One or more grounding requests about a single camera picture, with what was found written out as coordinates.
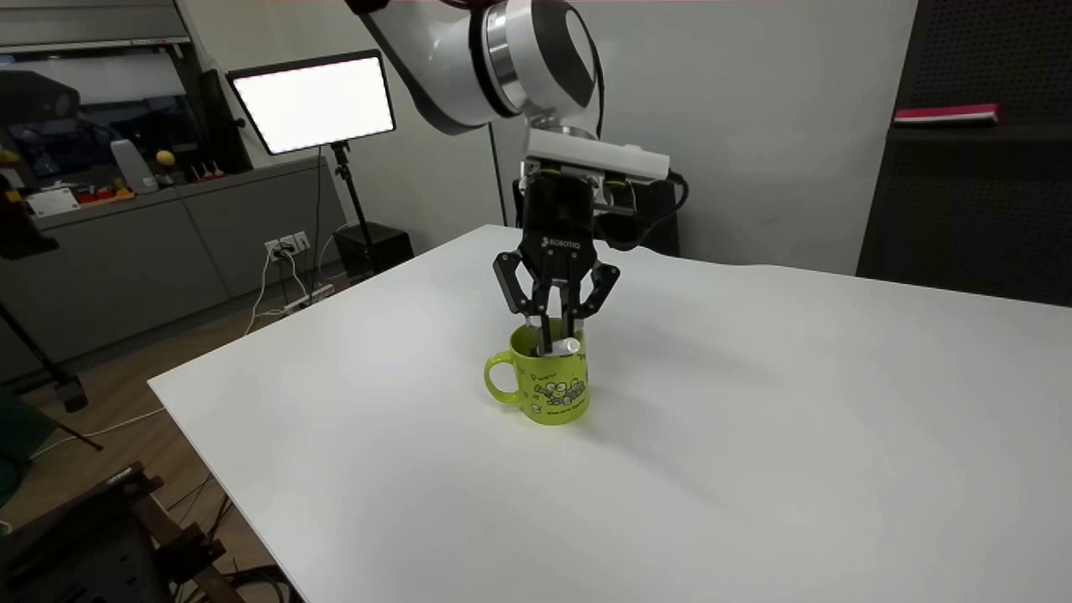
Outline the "green cartoon print mug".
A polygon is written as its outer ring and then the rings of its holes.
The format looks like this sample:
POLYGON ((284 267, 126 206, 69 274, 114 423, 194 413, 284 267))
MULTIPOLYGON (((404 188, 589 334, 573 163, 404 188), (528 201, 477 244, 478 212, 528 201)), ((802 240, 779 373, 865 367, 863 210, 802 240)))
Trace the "green cartoon print mug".
MULTIPOLYGON (((560 320, 550 320, 553 341, 560 336, 560 320)), ((539 330, 520 326, 509 337, 508 348, 485 363, 487 392, 501 405, 509 405, 531 421, 544 426, 562 426, 585 414, 590 405, 590 371, 585 333, 574 338, 582 343, 578 354, 567 358, 540 358, 534 352, 539 343, 539 330), (513 389, 498 389, 492 380, 495 366, 506 365, 513 371, 513 389)))

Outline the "grey curved object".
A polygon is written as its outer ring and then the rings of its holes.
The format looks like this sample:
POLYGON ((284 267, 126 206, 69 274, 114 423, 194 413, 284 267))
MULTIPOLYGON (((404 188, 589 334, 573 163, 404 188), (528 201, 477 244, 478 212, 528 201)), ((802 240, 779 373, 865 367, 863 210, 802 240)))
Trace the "grey curved object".
POLYGON ((111 139, 111 156, 121 172, 126 186, 134 194, 150 194, 158 191, 157 175, 150 170, 137 145, 130 139, 111 139))

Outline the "black box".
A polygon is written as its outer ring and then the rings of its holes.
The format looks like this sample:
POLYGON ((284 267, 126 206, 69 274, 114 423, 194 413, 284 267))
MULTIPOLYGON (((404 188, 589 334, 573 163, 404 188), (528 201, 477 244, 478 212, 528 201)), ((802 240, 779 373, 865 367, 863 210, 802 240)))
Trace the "black box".
POLYGON ((359 223, 345 225, 332 236, 346 278, 357 283, 391 270, 416 256, 410 233, 405 230, 368 222, 367 232, 359 223))

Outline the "pink book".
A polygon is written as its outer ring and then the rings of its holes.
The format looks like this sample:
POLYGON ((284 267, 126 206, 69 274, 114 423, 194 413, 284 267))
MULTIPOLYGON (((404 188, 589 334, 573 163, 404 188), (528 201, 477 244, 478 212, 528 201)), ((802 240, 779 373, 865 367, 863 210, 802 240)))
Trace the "pink book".
POLYGON ((997 103, 899 108, 894 112, 892 126, 996 126, 1001 114, 1002 107, 997 103))

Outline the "light panel on stand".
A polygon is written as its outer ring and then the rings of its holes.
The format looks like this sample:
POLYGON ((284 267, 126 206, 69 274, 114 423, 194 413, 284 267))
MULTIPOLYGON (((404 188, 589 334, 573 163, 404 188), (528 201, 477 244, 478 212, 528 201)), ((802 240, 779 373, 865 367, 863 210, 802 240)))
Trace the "light panel on stand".
POLYGON ((368 219, 349 168, 349 142, 394 132, 394 107, 378 49, 234 70, 225 79, 271 156, 330 147, 346 183, 364 258, 379 273, 368 219))

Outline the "black perforated cabinet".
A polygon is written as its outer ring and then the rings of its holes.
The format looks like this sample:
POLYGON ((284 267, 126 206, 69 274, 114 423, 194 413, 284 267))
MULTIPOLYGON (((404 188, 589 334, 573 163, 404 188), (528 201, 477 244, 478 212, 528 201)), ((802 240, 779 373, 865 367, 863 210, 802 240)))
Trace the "black perforated cabinet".
POLYGON ((919 0, 855 273, 1072 307, 1072 0, 919 0))

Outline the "grey cabinet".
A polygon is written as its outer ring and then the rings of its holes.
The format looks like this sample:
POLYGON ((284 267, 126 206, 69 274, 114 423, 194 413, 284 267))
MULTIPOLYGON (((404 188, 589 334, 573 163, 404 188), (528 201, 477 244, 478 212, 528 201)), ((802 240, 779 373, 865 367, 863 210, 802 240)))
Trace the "grey cabinet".
POLYGON ((53 361, 87 358, 276 285, 267 245, 325 244, 337 182, 311 157, 43 218, 58 248, 0 260, 0 304, 53 361))

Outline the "white power strip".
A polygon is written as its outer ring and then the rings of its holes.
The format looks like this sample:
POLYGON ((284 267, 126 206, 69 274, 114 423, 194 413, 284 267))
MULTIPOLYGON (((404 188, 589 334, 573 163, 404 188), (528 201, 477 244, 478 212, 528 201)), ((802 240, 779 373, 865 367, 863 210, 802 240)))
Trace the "white power strip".
POLYGON ((306 309, 311 305, 316 305, 319 302, 325 302, 326 298, 329 298, 334 293, 336 293, 334 285, 318 286, 318 289, 312 291, 312 293, 310 293, 309 295, 306 295, 302 298, 297 299, 297 302, 291 302, 291 304, 284 306, 281 309, 281 313, 292 314, 295 312, 299 312, 300 310, 306 309))

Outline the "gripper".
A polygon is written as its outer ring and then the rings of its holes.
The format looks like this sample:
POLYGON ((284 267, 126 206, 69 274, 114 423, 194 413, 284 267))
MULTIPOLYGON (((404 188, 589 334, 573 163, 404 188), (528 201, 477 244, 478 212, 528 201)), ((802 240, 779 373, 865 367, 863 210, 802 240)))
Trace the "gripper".
POLYGON ((595 190, 581 177, 538 172, 523 194, 522 241, 498 252, 492 263, 509 311, 525 317, 539 330, 539 355, 550 355, 553 336, 548 314, 551 285, 560 285, 560 336, 574 338, 581 323, 602 308, 620 278, 616 265, 596 260, 595 190), (525 293, 523 267, 532 279, 525 293), (582 296, 582 280, 590 291, 582 296))

